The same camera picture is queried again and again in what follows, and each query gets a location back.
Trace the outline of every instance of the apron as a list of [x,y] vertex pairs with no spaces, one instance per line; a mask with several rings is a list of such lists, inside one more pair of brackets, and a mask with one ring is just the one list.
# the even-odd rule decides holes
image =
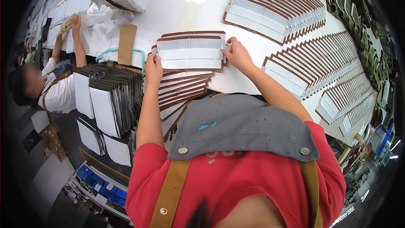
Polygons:
[[151,228],[171,227],[191,159],[215,151],[267,151],[298,160],[307,191],[309,227],[323,227],[315,164],[320,155],[308,125],[251,95],[223,94],[192,101],[182,117]]

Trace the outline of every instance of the white shirt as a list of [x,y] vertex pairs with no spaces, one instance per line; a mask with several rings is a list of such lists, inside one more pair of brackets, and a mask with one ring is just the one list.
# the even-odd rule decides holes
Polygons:
[[[42,70],[42,76],[52,72],[55,68],[56,62],[53,58],[50,58],[47,65]],[[41,108],[44,108],[42,104],[43,93],[45,93],[45,90],[47,90],[55,79],[56,76],[54,73],[47,76],[47,81],[38,100],[38,105],[41,106]],[[60,80],[57,84],[49,88],[49,91],[45,96],[45,105],[49,112],[56,114],[67,114],[76,109],[73,74],[66,79]]]

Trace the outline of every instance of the metal snap button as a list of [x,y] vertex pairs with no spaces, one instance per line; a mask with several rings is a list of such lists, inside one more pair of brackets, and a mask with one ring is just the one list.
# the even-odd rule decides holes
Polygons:
[[181,147],[177,150],[179,154],[186,154],[188,152],[188,149],[186,147]]
[[160,214],[166,215],[167,214],[167,209],[166,208],[161,208],[160,209]]
[[308,148],[301,148],[300,152],[302,155],[308,155],[311,151]]

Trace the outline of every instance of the brown paper strip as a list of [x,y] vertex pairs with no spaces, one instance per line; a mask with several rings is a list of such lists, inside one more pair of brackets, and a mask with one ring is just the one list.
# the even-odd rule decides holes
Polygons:
[[119,27],[118,64],[131,65],[135,34],[135,25],[122,25]]

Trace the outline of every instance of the green string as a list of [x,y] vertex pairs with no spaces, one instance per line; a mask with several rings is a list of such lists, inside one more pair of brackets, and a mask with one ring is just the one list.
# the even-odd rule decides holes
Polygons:
[[[112,51],[114,52],[114,51],[117,51],[117,50],[118,50],[118,47],[107,49],[107,50],[104,51],[103,53],[99,54],[98,57],[96,57],[96,62],[98,62],[99,59],[100,59],[102,56],[104,56],[105,54],[107,54],[107,53],[109,53],[109,52],[112,52]],[[141,53],[142,53],[142,76],[143,76],[143,75],[144,75],[144,68],[145,68],[145,52],[144,52],[142,49],[140,49],[140,48],[132,48],[132,50],[133,50],[133,51],[136,51],[136,52],[141,52]]]

